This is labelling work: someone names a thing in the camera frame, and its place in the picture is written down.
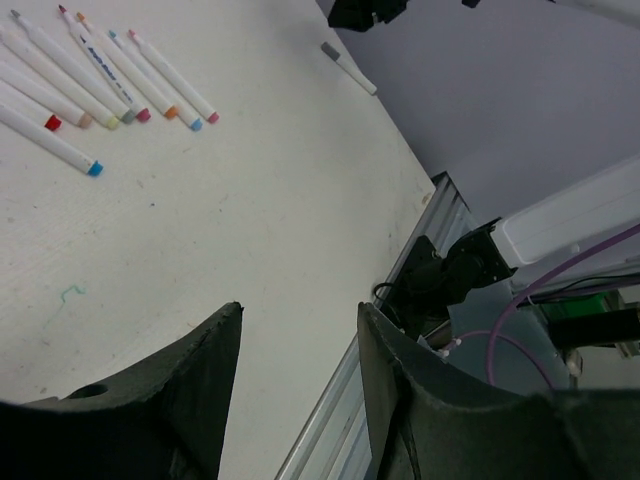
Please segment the marker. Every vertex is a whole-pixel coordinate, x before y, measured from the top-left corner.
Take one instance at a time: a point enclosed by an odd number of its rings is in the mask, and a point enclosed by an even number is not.
[[[5,82],[0,82],[0,99],[47,130],[54,132],[62,125],[58,117]]]
[[[87,128],[91,124],[91,115],[80,110],[66,98],[41,87],[4,61],[0,61],[0,78],[67,122],[81,128]]]
[[[80,12],[76,14],[78,19],[87,28],[89,33],[98,42],[107,56],[116,64],[116,67],[124,73],[138,90],[167,118],[171,119],[178,114],[178,109],[162,94],[158,88],[145,77],[129,58],[111,41],[111,38],[102,30],[91,24]]]
[[[49,55],[51,60],[57,63],[65,72],[73,77],[80,85],[87,89],[91,95],[97,98],[105,107],[125,123],[133,121],[133,113],[116,97],[111,90],[102,85],[93,75],[87,71],[60,45],[39,27],[34,27],[24,16],[15,10],[11,14],[16,21],[27,31],[27,35],[33,43]]]
[[[140,105],[134,99],[133,95],[129,93],[129,88],[116,77],[115,68],[107,56],[102,53],[102,50],[94,44],[89,32],[81,23],[77,22],[62,5],[58,5],[58,8],[69,26],[69,33],[71,33],[73,39],[116,93],[118,102],[126,108],[126,112],[123,113],[120,119],[127,124],[131,123],[135,117],[141,122],[149,120],[151,117],[149,110],[146,110],[144,106]]]
[[[2,102],[0,122],[91,177],[97,177],[102,171],[99,162]]]
[[[370,95],[375,95],[378,87],[376,87],[373,83],[369,81],[367,77],[358,69],[355,63],[344,58],[342,55],[338,53],[338,51],[329,45],[327,42],[324,42],[320,45],[320,48],[327,56],[336,62],[340,68],[342,68],[351,78],[353,78],[356,82],[360,84],[362,88],[364,88]]]
[[[75,81],[60,71],[58,67],[36,51],[29,42],[24,41],[17,35],[5,32],[1,26],[0,37],[9,50],[24,60],[24,62],[38,72],[42,78],[48,80],[54,87],[76,102],[80,108],[89,113],[98,122],[110,130],[118,126],[120,121],[107,107],[102,105]]]
[[[133,30],[129,30],[129,35],[131,35],[133,41],[140,47],[142,55],[144,55],[145,58],[158,69],[164,78],[169,80],[169,83],[171,83],[176,90],[184,95],[184,98],[186,98],[187,101],[193,105],[198,112],[200,112],[200,115],[207,119],[207,122],[215,123],[218,118],[220,118],[220,115],[216,113],[216,109],[209,105],[209,103],[207,103],[207,101],[202,98],[191,85],[189,85],[178,71],[173,68],[173,66],[167,62],[162,55],[160,55],[160,52],[153,48],[151,44],[140,38],[140,35],[136,34]]]
[[[153,67],[151,67],[135,49],[125,44],[113,30],[109,30],[109,36],[113,42],[120,47],[120,50],[124,52],[127,58],[129,58],[129,60],[138,67],[138,70],[140,70],[145,77],[158,87],[170,102],[178,107],[178,116],[180,117],[180,120],[182,120],[187,127],[194,132],[200,131],[200,129],[202,129],[202,120],[200,120],[198,113],[191,107],[191,105],[185,102],[182,97],[178,96],[171,87],[167,85],[166,81],[156,73]]]

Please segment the green mark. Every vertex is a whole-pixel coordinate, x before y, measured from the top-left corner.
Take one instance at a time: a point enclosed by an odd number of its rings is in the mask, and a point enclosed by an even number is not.
[[[80,288],[77,285],[71,285],[69,288],[67,288],[64,292],[62,292],[60,294],[60,300],[62,300],[62,305],[60,305],[60,307],[58,308],[58,310],[56,310],[56,313],[54,313],[53,315],[51,315],[51,317],[49,317],[49,319],[45,322],[44,326],[46,327],[49,322],[53,319],[55,319],[58,315],[60,315],[60,312],[62,311],[62,309],[64,308],[65,304],[67,303],[67,294],[71,293],[71,292],[75,292],[78,295],[84,295],[85,293],[87,293],[87,291],[83,288]]]

